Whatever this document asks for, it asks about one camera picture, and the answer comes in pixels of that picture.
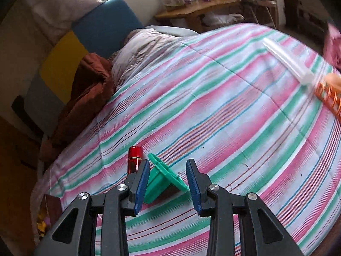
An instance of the metal screw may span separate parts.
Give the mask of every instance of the metal screw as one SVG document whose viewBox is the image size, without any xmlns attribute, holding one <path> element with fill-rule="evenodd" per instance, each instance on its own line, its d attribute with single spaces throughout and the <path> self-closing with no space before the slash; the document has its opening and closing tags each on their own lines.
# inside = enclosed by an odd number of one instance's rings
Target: metal screw
<svg viewBox="0 0 341 256">
<path fill-rule="evenodd" d="M 84 199 L 87 199 L 88 198 L 88 194 L 86 192 L 81 192 L 79 195 L 78 195 L 78 198 L 80 200 L 84 200 Z"/>
<path fill-rule="evenodd" d="M 217 191 L 217 190 L 219 190 L 219 186 L 216 185 L 216 184 L 211 184 L 211 185 L 209 186 L 209 188 L 210 188 L 211 191 Z"/>
<path fill-rule="evenodd" d="M 251 199 L 251 200 L 256 200 L 257 199 L 257 194 L 253 193 L 253 192 L 250 192 L 248 194 L 248 198 Z"/>
<path fill-rule="evenodd" d="M 119 191 L 125 191 L 125 190 L 127 189 L 127 185 L 125 185 L 125 184 L 119 184 L 119 185 L 117 186 L 117 189 L 118 189 Z"/>
</svg>

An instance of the pink cloth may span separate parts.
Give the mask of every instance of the pink cloth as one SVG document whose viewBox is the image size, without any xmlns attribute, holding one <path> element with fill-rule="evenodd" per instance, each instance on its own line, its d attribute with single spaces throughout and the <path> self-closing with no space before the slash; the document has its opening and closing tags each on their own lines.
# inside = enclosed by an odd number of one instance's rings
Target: pink cloth
<svg viewBox="0 0 341 256">
<path fill-rule="evenodd" d="M 324 42 L 323 57 L 328 63 L 341 70 L 341 33 L 331 24 L 328 24 L 328 30 Z"/>
</svg>

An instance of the brown blanket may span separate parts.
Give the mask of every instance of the brown blanket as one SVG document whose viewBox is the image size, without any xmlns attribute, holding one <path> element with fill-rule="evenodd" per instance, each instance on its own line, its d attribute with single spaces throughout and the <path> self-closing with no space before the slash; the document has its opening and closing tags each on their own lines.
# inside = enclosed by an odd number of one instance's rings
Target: brown blanket
<svg viewBox="0 0 341 256">
<path fill-rule="evenodd" d="M 95 53 L 79 63 L 72 84 L 71 99 L 59 115 L 52 137 L 42 143 L 40 159 L 52 163 L 96 117 L 114 94 L 112 64 Z"/>
</svg>

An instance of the green plastic lid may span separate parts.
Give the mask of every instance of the green plastic lid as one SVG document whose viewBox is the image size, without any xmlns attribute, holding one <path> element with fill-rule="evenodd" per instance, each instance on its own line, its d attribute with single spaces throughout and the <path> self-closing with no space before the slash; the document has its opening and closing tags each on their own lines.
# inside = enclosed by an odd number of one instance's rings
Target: green plastic lid
<svg viewBox="0 0 341 256">
<path fill-rule="evenodd" d="M 163 161 L 152 153 L 148 154 L 149 160 L 155 168 L 150 171 L 144 202 L 153 202 L 163 191 L 173 184 L 181 191 L 188 191 L 189 187 L 176 175 Z"/>
</svg>

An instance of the blue headboard panel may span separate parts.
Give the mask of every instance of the blue headboard panel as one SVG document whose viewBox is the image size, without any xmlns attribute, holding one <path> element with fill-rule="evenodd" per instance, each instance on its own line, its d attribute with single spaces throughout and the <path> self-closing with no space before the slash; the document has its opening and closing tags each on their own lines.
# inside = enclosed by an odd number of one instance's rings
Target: blue headboard panel
<svg viewBox="0 0 341 256">
<path fill-rule="evenodd" d="M 144 26 L 123 0 L 108 0 L 74 23 L 72 30 L 89 53 L 108 58 L 126 36 Z"/>
</svg>

